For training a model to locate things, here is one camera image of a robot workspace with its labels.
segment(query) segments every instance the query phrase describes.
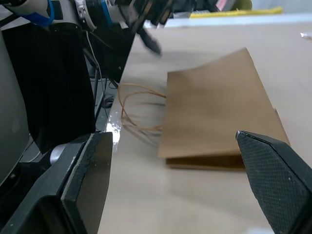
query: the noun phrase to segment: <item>black panel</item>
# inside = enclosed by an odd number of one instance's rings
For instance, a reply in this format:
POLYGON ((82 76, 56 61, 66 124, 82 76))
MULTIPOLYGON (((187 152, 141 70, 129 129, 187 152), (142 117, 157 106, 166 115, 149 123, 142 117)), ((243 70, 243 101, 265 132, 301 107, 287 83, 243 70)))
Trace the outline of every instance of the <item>black panel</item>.
POLYGON ((94 99, 81 35, 25 24, 4 30, 3 37, 40 151, 94 132, 94 99))
POLYGON ((284 142, 246 132, 237 141, 251 189, 274 232, 311 233, 311 168, 284 142))
POLYGON ((112 133, 94 134, 64 188, 61 201, 77 233, 98 233, 109 185, 112 146, 112 133))
POLYGON ((99 39, 92 34, 89 35, 89 38, 96 59, 100 64, 102 75, 119 83, 131 50, 134 35, 131 34, 129 29, 121 29, 119 25, 108 27, 104 23, 98 25, 93 33, 99 39))

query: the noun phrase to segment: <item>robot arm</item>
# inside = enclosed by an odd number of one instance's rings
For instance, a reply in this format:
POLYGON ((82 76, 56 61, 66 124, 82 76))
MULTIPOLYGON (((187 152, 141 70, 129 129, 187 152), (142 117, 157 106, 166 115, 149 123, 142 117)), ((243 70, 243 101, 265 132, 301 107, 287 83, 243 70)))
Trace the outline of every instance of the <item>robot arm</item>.
POLYGON ((13 13, 47 29, 65 24, 93 32, 98 25, 126 23, 133 34, 157 54, 160 48, 144 30, 146 20, 164 25, 172 12, 173 0, 0 0, 13 13))

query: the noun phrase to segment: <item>yellow object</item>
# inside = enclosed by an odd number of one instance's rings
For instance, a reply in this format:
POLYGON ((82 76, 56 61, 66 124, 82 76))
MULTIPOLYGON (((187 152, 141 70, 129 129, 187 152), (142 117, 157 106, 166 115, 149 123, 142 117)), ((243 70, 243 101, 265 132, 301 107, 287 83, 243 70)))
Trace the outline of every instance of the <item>yellow object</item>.
POLYGON ((226 16, 251 16, 251 15, 274 15, 282 14, 283 8, 276 7, 272 9, 263 9, 263 10, 237 10, 237 11, 225 11, 225 12, 211 12, 211 13, 192 13, 190 18, 208 18, 208 17, 226 17, 226 16))

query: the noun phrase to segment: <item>white surface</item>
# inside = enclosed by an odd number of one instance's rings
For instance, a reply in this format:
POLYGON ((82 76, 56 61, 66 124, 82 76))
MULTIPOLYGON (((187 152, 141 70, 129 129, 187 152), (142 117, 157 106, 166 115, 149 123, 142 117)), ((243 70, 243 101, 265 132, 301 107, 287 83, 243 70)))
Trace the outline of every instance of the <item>white surface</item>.
MULTIPOLYGON (((166 92, 168 71, 247 47, 293 148, 312 166, 312 42, 300 36, 310 30, 311 22, 150 30, 163 47, 162 58, 150 55, 136 39, 122 82, 166 92)), ((163 121, 164 104, 141 95, 130 98, 126 108, 139 123, 155 125, 163 121)), ((107 130, 114 133, 114 152, 98 233, 270 233, 245 173, 168 169, 157 158, 158 134, 121 126, 117 98, 107 130)))
MULTIPOLYGON (((12 13, 9 10, 5 9, 4 6, 0 5, 0 20, 8 17, 10 14, 12 14, 12 13)), ((20 17, 20 18, 14 20, 13 22, 7 24, 6 26, 2 27, 1 30, 17 27, 17 26, 20 26, 20 25, 23 25, 26 23, 29 23, 29 21, 20 17)))
MULTIPOLYGON (((312 22, 312 14, 287 14, 287 15, 265 15, 265 16, 234 16, 234 17, 214 17, 197 19, 170 19, 165 27, 190 27, 190 26, 226 26, 226 25, 265 25, 265 24, 285 24, 312 22)), ((149 22, 145 27, 154 28, 149 22)))
POLYGON ((285 13, 312 12, 311 0, 252 0, 253 9, 281 6, 285 13))

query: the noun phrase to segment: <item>beige table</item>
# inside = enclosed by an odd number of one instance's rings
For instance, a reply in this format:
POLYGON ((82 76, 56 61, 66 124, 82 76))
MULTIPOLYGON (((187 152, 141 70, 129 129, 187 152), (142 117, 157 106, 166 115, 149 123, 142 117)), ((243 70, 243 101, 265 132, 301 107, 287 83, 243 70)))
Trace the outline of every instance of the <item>beige table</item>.
MULTIPOLYGON (((166 92, 168 71, 192 68, 247 47, 293 148, 312 166, 312 41, 300 37, 312 31, 309 17, 235 18, 221 26, 150 30, 162 45, 162 58, 149 54, 136 39, 122 82, 166 92)), ((164 103, 139 95, 127 108, 141 124, 155 125, 163 121, 164 103)), ((168 169, 157 158, 159 134, 124 129, 117 98, 107 131, 114 133, 114 152, 99 233, 272 233, 245 173, 168 169)))

